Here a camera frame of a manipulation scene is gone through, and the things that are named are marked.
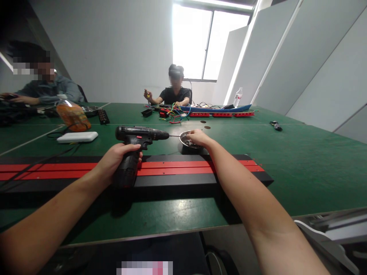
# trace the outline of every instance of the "window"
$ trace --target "window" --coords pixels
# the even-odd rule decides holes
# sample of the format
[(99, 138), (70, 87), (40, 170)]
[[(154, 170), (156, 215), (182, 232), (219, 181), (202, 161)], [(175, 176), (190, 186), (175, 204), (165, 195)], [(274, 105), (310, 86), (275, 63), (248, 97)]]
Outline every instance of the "window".
[(216, 7), (173, 5), (173, 63), (185, 78), (216, 81), (230, 31), (247, 26), (246, 13)]

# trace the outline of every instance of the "metal bowl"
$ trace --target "metal bowl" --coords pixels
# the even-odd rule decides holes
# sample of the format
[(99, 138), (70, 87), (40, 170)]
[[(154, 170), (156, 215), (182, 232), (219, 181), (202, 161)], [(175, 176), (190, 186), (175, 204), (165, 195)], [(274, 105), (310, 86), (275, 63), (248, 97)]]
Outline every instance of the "metal bowl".
[(185, 131), (180, 134), (180, 142), (182, 143), (182, 152), (200, 152), (203, 150), (203, 146), (195, 145), (194, 147), (190, 144), (187, 144), (189, 139), (187, 138), (187, 134), (189, 134), (190, 131)]
[(97, 106), (83, 106), (82, 109), (83, 109), (83, 112), (85, 113), (85, 115), (87, 117), (93, 117), (93, 116), (98, 115), (99, 107), (97, 107)]

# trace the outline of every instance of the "black drill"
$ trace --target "black drill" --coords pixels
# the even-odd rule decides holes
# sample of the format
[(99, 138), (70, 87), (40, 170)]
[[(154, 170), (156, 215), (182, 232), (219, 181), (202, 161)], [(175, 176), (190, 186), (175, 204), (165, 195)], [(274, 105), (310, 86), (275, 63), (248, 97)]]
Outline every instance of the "black drill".
[(141, 144), (137, 151), (128, 152), (114, 174), (113, 186), (116, 188), (133, 187), (138, 170), (139, 153), (147, 150), (153, 141), (169, 138), (169, 133), (149, 127), (119, 126), (115, 131), (116, 138), (127, 144)]

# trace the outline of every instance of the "phone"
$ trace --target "phone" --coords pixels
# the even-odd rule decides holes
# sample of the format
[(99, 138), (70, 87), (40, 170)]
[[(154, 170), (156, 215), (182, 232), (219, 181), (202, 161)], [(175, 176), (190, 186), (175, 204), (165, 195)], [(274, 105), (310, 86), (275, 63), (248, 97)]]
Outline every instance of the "phone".
[(10, 100), (10, 99), (14, 99), (14, 98), (17, 98), (18, 95), (13, 95), (13, 94), (10, 94), (10, 95), (7, 95), (6, 97), (4, 97), (5, 100)]

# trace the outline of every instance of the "plastic bottle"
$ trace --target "plastic bottle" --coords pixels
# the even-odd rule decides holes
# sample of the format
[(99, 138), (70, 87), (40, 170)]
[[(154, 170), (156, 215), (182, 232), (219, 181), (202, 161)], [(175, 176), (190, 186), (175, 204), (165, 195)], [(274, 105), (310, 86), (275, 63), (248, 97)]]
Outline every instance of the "plastic bottle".
[(240, 88), (240, 89), (237, 91), (236, 96), (234, 97), (233, 106), (234, 106), (235, 108), (237, 108), (238, 103), (240, 102), (241, 97), (242, 97), (242, 88)]
[(86, 130), (86, 127), (87, 129), (91, 128), (90, 122), (79, 105), (69, 101), (64, 94), (57, 96), (60, 101), (57, 103), (56, 111), (66, 126), (70, 126), (70, 130), (74, 132), (83, 132)]

